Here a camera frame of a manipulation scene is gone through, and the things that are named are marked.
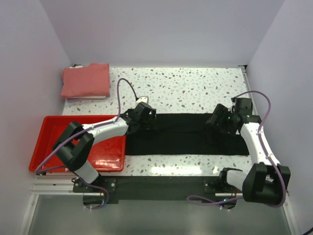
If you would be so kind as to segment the black t shirt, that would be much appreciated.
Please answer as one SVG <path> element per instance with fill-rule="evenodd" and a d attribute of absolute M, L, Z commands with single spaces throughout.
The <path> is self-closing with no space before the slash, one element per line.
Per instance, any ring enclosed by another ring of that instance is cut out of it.
<path fill-rule="evenodd" d="M 207 124 L 211 114 L 157 114 L 153 129 L 126 137 L 125 154 L 135 155 L 249 155 L 243 138 Z"/>

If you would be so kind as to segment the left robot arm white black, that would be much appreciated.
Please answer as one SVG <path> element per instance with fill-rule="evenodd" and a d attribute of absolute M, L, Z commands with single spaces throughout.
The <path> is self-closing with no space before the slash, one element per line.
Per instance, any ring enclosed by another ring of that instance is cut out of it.
<path fill-rule="evenodd" d="M 100 173 L 88 161 L 92 147 L 102 141 L 126 136 L 138 130 L 149 130 L 156 121 L 156 109 L 145 102 L 102 122 L 81 125 L 71 122 L 53 146 L 64 166 L 78 176 L 90 192 L 104 186 Z"/>

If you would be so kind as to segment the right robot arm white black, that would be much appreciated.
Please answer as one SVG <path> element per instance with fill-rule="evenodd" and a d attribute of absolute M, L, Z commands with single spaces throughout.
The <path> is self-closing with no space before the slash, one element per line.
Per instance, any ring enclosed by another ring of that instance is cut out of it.
<path fill-rule="evenodd" d="M 264 134 L 264 120 L 253 114 L 252 100 L 239 97 L 231 100 L 230 108 L 217 104 L 207 123 L 225 134 L 240 135 L 247 146 L 252 167 L 248 173 L 224 168 L 218 177 L 218 187 L 223 192 L 230 192 L 235 187 L 247 202 L 279 207 L 286 199 L 291 171 L 273 154 Z"/>

